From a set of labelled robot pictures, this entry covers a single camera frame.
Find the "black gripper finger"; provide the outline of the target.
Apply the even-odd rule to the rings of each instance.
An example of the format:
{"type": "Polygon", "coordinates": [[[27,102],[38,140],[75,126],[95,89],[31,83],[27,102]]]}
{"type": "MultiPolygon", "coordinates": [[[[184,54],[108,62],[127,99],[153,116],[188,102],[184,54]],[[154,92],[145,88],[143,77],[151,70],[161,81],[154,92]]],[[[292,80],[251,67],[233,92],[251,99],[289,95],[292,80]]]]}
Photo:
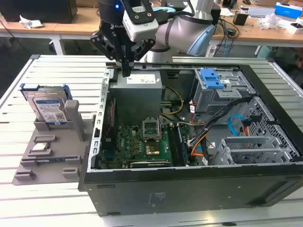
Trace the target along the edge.
{"type": "Polygon", "coordinates": [[[125,51],[120,35],[116,30],[95,31],[90,38],[90,42],[108,59],[115,60],[117,65],[121,67],[122,76],[127,77],[125,51]]]}
{"type": "Polygon", "coordinates": [[[155,39],[127,43],[127,76],[130,76],[134,61],[139,61],[154,45],[155,39]]]}

